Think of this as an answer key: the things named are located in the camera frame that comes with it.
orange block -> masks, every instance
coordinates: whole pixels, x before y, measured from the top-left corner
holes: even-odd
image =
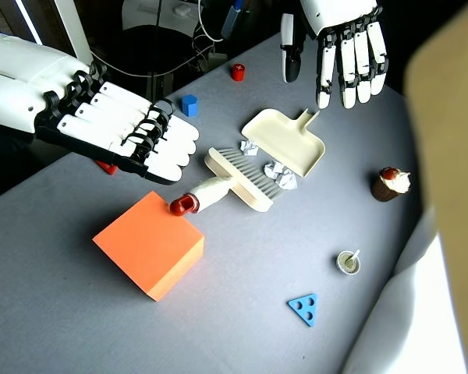
[[[204,236],[151,192],[94,242],[158,302],[203,255]]]

robotic arm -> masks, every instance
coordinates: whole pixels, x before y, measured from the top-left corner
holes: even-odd
[[[366,103],[381,92],[388,70],[375,0],[288,0],[281,21],[282,74],[287,83],[300,71],[300,53],[309,34],[317,38],[316,101],[329,105],[337,60],[343,106]]]
[[[0,34],[0,125],[84,156],[172,184],[199,132],[150,101],[105,82],[107,69]]]

brush bristles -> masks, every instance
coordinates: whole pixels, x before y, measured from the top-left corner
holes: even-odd
[[[275,199],[282,193],[275,182],[265,175],[262,171],[254,167],[238,150],[233,148],[226,148],[218,150],[218,152],[225,157],[225,159],[232,164],[235,168],[241,171],[259,190],[261,190],[270,200]]]

small bowl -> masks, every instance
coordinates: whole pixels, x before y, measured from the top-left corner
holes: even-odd
[[[355,275],[360,270],[360,259],[357,257],[354,261],[353,267],[348,267],[346,261],[353,256],[353,252],[343,251],[336,257],[336,266],[345,274]]]

gray table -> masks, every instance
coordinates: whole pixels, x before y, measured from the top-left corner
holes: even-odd
[[[190,119],[198,151],[180,183],[108,176],[70,154],[0,197],[0,373],[339,371],[420,212],[405,102],[389,88],[349,111],[335,93],[310,125],[325,156],[268,213],[231,195],[189,216],[206,236],[204,257],[161,302],[91,241],[152,189],[170,201],[211,177],[206,149],[237,146],[261,109],[316,109],[315,46],[286,85],[278,44],[273,37],[235,59],[247,68],[243,83],[226,65],[174,95],[200,99]],[[370,179],[388,165],[413,172],[413,191],[379,203]],[[355,277],[335,267],[344,249],[362,250]],[[309,328],[286,302],[312,292]]]

